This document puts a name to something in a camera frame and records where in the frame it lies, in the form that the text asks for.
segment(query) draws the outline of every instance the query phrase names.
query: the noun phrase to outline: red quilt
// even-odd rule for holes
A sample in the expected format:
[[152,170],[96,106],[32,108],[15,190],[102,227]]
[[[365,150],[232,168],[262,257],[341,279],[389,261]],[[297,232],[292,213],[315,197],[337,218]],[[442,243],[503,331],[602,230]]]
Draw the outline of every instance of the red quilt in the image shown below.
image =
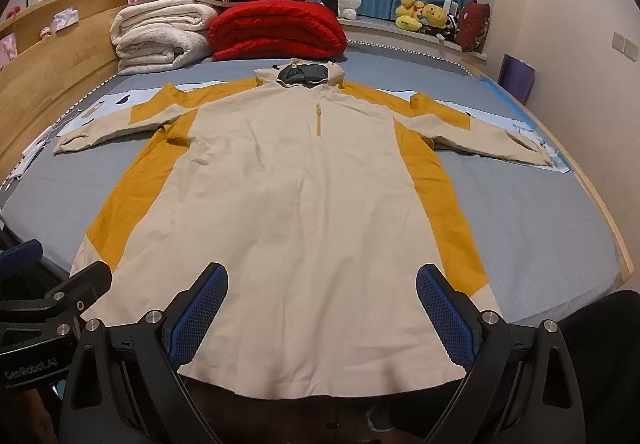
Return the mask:
[[334,14],[315,2],[264,0],[226,10],[209,29],[212,58],[329,59],[347,39]]

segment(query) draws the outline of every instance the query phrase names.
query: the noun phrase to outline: yellow plush toy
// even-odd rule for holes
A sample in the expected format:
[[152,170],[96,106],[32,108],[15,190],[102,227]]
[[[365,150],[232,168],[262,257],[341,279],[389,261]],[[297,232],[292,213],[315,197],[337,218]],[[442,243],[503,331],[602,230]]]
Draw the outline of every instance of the yellow plush toy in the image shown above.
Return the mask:
[[396,16],[411,16],[415,18],[424,7],[424,2],[418,0],[400,0],[400,7],[396,9]]
[[413,16],[398,16],[396,18],[396,27],[402,30],[418,32],[422,28],[422,24]]
[[444,28],[447,25],[447,11],[442,7],[438,7],[434,4],[425,5],[420,14],[423,15],[431,27]]

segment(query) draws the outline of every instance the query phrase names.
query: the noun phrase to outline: wooden bed frame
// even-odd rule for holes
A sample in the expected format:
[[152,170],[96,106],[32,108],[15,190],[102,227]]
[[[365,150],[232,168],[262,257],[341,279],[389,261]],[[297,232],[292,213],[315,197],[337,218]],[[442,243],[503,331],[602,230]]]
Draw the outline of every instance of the wooden bed frame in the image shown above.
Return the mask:
[[[0,38],[15,32],[19,56],[0,70],[0,182],[40,132],[86,93],[116,73],[117,57],[109,27],[127,0],[44,0],[0,24]],[[80,21],[40,40],[53,15],[78,10]],[[484,74],[463,63],[476,76]],[[511,97],[571,164],[580,184],[609,225],[620,259],[621,283],[634,273],[631,257],[598,191],[568,151],[533,114]]]

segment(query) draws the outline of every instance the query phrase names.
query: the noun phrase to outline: red cushion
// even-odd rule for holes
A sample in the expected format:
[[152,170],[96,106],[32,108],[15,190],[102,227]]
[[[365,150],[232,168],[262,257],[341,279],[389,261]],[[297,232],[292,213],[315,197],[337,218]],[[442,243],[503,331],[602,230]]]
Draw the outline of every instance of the red cushion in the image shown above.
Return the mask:
[[209,29],[212,58],[335,58],[347,39],[334,14],[315,2],[263,0],[236,5]]
[[489,30],[489,4],[469,2],[460,11],[460,32],[456,34],[456,43],[462,52],[475,50]]

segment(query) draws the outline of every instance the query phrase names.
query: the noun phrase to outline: orange zipper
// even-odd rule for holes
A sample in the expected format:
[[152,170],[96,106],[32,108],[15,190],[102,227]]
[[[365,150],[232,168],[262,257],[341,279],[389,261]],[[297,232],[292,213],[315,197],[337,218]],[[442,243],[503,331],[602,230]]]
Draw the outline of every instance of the orange zipper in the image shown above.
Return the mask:
[[320,103],[316,103],[316,114],[318,114],[318,127],[316,128],[316,135],[320,137],[320,115],[322,111],[320,110]]

